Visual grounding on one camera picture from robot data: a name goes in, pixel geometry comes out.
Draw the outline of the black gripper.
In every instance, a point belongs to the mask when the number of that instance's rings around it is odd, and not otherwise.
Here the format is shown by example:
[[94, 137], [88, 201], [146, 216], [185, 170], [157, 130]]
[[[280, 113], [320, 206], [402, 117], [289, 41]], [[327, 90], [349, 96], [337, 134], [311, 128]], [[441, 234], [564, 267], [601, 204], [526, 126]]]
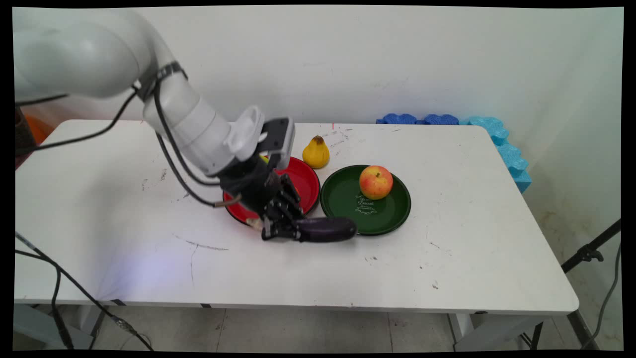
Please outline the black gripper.
[[232, 161], [219, 179], [222, 190], [233, 198], [240, 195], [241, 204], [261, 217], [264, 242], [301, 238], [296, 220], [304, 219], [305, 213], [291, 177], [269, 168], [261, 156], [251, 156], [244, 162]]

